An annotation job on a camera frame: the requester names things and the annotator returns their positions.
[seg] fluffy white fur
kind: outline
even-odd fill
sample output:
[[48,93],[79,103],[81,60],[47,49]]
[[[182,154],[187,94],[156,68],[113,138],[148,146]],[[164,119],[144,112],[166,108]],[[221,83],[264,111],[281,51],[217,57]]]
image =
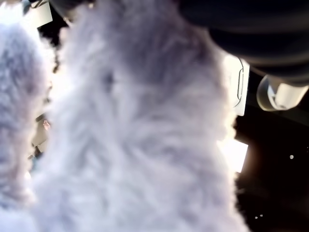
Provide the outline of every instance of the fluffy white fur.
[[233,117],[206,32],[168,0],[79,13],[31,207],[23,160],[43,68],[36,43],[0,23],[0,231],[246,232],[217,146]]

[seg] black object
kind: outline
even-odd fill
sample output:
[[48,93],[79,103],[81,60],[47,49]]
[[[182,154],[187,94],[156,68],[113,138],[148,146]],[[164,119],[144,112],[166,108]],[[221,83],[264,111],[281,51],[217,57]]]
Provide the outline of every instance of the black object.
[[[180,11],[189,22],[208,27],[221,48],[246,60],[257,74],[309,85],[308,0],[180,0]],[[257,99],[262,109],[273,111],[268,77]]]
[[69,18],[70,11],[87,0],[50,0],[50,2],[62,17]]

